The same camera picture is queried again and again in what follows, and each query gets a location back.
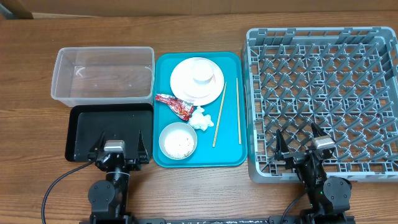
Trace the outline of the clear plastic bin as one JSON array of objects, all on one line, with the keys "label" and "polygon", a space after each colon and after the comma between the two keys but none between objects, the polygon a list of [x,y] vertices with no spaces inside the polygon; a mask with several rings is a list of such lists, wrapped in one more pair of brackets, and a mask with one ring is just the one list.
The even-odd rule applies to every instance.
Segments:
[{"label": "clear plastic bin", "polygon": [[63,104],[153,104],[151,47],[65,47],[55,61],[51,97]]}]

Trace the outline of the left wooden chopstick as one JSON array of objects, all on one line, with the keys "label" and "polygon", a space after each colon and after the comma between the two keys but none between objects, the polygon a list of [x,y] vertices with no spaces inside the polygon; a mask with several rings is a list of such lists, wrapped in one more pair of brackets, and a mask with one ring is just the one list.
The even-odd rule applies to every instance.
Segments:
[{"label": "left wooden chopstick", "polygon": [[226,86],[227,86],[227,82],[224,83],[223,94],[222,94],[222,97],[221,97],[220,109],[219,109],[219,113],[218,113],[218,119],[217,119],[216,129],[215,129],[215,135],[214,135],[213,144],[212,144],[213,148],[216,146],[216,141],[217,141],[217,137],[218,137],[218,131],[219,131],[221,115],[222,115],[222,110],[223,110],[223,105],[224,105],[224,98],[225,98],[225,93],[226,93]]}]

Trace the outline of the right wooden chopstick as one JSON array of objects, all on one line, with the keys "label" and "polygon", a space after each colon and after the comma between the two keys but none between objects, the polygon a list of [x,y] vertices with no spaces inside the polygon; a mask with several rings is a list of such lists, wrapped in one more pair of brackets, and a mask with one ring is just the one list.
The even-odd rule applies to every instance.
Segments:
[{"label": "right wooden chopstick", "polygon": [[240,105],[239,105],[239,82],[236,78],[236,106],[237,106],[237,117],[238,117],[238,143],[241,145],[241,121],[240,121]]}]

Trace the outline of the red snack wrapper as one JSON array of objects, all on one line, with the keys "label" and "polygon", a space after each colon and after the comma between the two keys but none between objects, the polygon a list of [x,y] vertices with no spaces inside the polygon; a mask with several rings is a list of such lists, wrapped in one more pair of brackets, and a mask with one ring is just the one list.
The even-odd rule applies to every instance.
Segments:
[{"label": "red snack wrapper", "polygon": [[183,101],[172,95],[156,94],[155,100],[165,103],[183,121],[188,121],[195,110],[193,103]]}]

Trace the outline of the small pink plate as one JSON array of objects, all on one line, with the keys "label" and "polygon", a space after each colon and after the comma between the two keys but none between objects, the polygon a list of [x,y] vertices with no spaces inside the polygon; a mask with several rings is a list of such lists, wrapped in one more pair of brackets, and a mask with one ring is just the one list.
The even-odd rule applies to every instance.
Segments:
[{"label": "small pink plate", "polygon": [[212,88],[215,85],[215,77],[212,76],[207,80],[197,80],[193,76],[185,77],[186,86],[183,87],[183,91],[191,97],[202,98],[209,95],[212,92]]}]

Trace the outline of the black waste tray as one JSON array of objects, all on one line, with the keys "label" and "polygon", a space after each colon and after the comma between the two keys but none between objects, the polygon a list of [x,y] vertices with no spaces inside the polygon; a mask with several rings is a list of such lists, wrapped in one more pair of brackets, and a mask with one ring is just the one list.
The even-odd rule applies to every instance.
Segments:
[{"label": "black waste tray", "polygon": [[148,103],[73,107],[68,125],[66,160],[86,162],[90,148],[102,134],[105,141],[123,140],[128,159],[138,157],[137,145],[141,136],[149,157],[152,157],[153,112]]}]

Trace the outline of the white tissue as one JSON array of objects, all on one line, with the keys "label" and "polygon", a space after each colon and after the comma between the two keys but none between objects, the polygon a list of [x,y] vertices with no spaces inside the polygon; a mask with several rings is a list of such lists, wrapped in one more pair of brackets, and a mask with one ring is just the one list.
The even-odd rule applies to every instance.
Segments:
[{"label": "white tissue", "polygon": [[188,125],[193,129],[201,129],[202,131],[206,131],[208,127],[213,127],[214,123],[211,120],[211,115],[204,115],[204,112],[205,110],[201,106],[197,106],[188,120]]}]

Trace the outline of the grey bowl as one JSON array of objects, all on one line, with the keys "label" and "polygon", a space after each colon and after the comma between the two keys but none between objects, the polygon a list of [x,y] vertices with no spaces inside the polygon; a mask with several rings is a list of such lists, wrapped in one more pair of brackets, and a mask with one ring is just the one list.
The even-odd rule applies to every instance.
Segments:
[{"label": "grey bowl", "polygon": [[190,157],[197,148],[195,130],[187,123],[176,122],[166,126],[160,133],[160,151],[169,159],[183,160]]}]

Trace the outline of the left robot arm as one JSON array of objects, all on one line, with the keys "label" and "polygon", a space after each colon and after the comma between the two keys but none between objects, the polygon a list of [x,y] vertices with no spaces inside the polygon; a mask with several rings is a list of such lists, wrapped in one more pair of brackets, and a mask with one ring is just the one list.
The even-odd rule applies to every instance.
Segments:
[{"label": "left robot arm", "polygon": [[131,171],[140,171],[142,164],[149,163],[149,153],[144,145],[142,133],[138,134],[137,146],[133,148],[137,157],[126,157],[123,140],[105,140],[104,133],[90,148],[89,161],[106,173],[104,180],[95,182],[88,191],[91,203],[90,223],[124,223],[138,221],[127,212],[127,198]]}]

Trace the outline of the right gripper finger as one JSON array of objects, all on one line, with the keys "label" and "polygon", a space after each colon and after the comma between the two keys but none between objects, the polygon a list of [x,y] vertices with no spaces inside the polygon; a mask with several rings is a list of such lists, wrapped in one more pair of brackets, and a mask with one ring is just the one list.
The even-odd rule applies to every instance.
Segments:
[{"label": "right gripper finger", "polygon": [[313,137],[314,138],[327,136],[327,133],[324,132],[324,130],[322,130],[322,128],[319,127],[319,125],[317,123],[315,123],[315,122],[313,122],[311,124],[311,129],[312,129],[312,133],[313,133]]},{"label": "right gripper finger", "polygon": [[289,148],[287,146],[287,143],[279,129],[276,131],[276,141],[277,143],[276,143],[275,152],[277,155],[289,153]]}]

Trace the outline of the pile of rice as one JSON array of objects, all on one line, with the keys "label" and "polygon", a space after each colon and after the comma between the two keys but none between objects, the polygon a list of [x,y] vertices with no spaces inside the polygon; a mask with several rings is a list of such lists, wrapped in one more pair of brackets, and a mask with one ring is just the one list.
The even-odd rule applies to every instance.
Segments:
[{"label": "pile of rice", "polygon": [[164,149],[170,157],[184,159],[189,156],[195,146],[192,135],[186,131],[176,130],[169,133],[164,141]]}]

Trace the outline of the large pink plate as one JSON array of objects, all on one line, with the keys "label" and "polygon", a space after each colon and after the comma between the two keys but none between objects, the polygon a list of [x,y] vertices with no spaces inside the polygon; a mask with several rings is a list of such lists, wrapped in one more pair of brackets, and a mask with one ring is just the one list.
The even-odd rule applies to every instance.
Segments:
[{"label": "large pink plate", "polygon": [[[213,76],[215,77],[216,80],[216,83],[212,88],[212,92],[209,95],[202,98],[194,98],[188,96],[183,91],[183,87],[186,86],[185,77],[193,76],[192,72],[193,64],[198,59],[206,59],[213,64],[214,68]],[[174,96],[183,101],[193,103],[195,106],[203,106],[215,101],[217,97],[221,94],[223,86],[224,86],[224,75],[220,67],[213,61],[203,57],[192,57],[183,60],[174,68],[170,77],[170,87]]]}]

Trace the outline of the wooden chopstick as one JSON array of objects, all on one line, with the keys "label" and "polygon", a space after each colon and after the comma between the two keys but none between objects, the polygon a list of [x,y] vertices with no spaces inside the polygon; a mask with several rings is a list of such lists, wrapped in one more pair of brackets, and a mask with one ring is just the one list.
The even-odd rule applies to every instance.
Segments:
[{"label": "wooden chopstick", "polygon": [[238,143],[241,145],[241,121],[240,121],[240,105],[239,105],[239,82],[236,78],[236,106],[237,106],[237,117],[238,117]]},{"label": "wooden chopstick", "polygon": [[224,105],[224,98],[225,98],[225,93],[226,93],[226,86],[227,86],[227,82],[224,83],[223,94],[222,94],[222,97],[221,97],[220,109],[219,109],[219,113],[218,113],[218,119],[217,119],[216,129],[215,129],[215,135],[214,135],[213,144],[212,144],[213,148],[216,146],[216,141],[217,141],[217,137],[218,137],[218,131],[219,131],[221,115],[222,115],[222,110],[223,110],[223,105]]}]

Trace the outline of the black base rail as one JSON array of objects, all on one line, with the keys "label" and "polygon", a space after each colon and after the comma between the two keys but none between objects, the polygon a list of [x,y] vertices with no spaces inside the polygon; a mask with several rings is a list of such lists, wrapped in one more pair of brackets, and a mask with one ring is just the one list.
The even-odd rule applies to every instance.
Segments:
[{"label": "black base rail", "polygon": [[270,216],[268,218],[257,219],[190,219],[190,220],[165,220],[163,218],[134,218],[132,221],[83,221],[80,223],[132,223],[132,224],[278,224],[280,223],[281,216]]}]

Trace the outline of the white paper cup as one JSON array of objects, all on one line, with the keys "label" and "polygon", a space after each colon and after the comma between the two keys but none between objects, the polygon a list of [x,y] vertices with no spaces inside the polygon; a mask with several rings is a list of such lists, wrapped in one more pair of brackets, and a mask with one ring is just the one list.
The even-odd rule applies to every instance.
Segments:
[{"label": "white paper cup", "polygon": [[206,59],[198,59],[194,62],[193,79],[198,83],[208,83],[214,75],[213,64]]}]

